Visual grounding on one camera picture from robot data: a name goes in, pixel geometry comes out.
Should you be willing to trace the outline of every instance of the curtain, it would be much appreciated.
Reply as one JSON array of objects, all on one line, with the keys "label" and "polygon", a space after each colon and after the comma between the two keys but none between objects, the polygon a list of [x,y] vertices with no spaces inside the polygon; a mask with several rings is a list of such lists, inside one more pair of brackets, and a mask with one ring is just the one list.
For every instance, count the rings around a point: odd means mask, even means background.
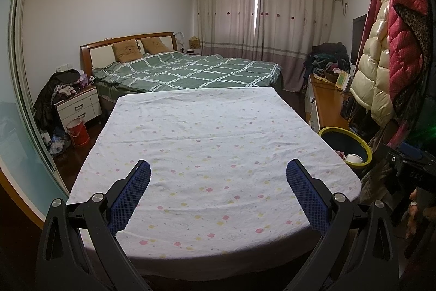
[{"label": "curtain", "polygon": [[197,0],[198,33],[203,55],[254,58],[255,0]]},{"label": "curtain", "polygon": [[259,0],[256,50],[282,67],[284,88],[299,91],[312,46],[330,37],[334,0]]}]

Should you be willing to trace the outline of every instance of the wooden headboard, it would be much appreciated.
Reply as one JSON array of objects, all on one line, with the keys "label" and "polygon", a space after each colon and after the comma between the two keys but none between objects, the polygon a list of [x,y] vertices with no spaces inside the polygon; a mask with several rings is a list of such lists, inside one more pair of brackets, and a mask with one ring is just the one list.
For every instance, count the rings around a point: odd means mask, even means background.
[{"label": "wooden headboard", "polygon": [[176,37],[172,32],[154,32],[152,34],[140,34],[140,35],[130,35],[124,37],[118,37],[116,39],[106,39],[103,41],[98,41],[94,43],[89,43],[87,45],[80,46],[80,56],[83,59],[84,71],[90,77],[92,75],[92,57],[91,50],[112,45],[113,43],[126,41],[126,40],[139,40],[144,37],[171,37],[171,42],[173,43],[173,50],[177,51]]}]

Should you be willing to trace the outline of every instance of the trash can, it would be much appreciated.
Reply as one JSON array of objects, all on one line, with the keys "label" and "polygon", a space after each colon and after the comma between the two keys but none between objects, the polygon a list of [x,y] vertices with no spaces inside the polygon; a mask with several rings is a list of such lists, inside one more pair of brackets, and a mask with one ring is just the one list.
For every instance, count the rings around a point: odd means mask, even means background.
[{"label": "trash can", "polygon": [[68,134],[75,148],[83,147],[89,143],[89,135],[82,118],[74,119],[67,125]]},{"label": "trash can", "polygon": [[355,173],[360,173],[371,163],[371,148],[355,133],[340,127],[325,127],[318,134],[332,149],[344,152],[345,156],[357,154],[362,158],[362,163],[346,162]]}]

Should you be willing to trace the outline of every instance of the white paper cup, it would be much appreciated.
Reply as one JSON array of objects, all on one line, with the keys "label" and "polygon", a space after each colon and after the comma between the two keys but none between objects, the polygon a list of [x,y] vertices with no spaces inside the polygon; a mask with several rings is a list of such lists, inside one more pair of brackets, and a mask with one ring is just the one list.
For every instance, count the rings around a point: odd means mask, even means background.
[{"label": "white paper cup", "polygon": [[361,164],[363,159],[357,154],[350,153],[345,157],[345,161],[348,163]]}]

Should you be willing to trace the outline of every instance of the metal screw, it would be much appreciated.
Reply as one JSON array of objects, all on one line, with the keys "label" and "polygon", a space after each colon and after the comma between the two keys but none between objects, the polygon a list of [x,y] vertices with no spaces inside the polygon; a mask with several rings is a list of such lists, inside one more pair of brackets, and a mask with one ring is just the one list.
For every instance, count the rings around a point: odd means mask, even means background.
[{"label": "metal screw", "polygon": [[345,201],[345,195],[341,194],[340,192],[334,195],[334,199],[337,202],[344,202]]},{"label": "metal screw", "polygon": [[383,207],[384,207],[384,203],[383,203],[383,201],[380,201],[380,200],[376,200],[376,201],[374,202],[374,204],[375,204],[375,206],[378,207],[378,208],[383,208]]},{"label": "metal screw", "polygon": [[93,202],[100,202],[104,199],[104,195],[102,193],[96,193],[95,195],[92,196],[92,201]]},{"label": "metal screw", "polygon": [[62,205],[62,200],[61,199],[53,200],[53,202],[52,202],[52,206],[53,207],[58,207],[60,205]]}]

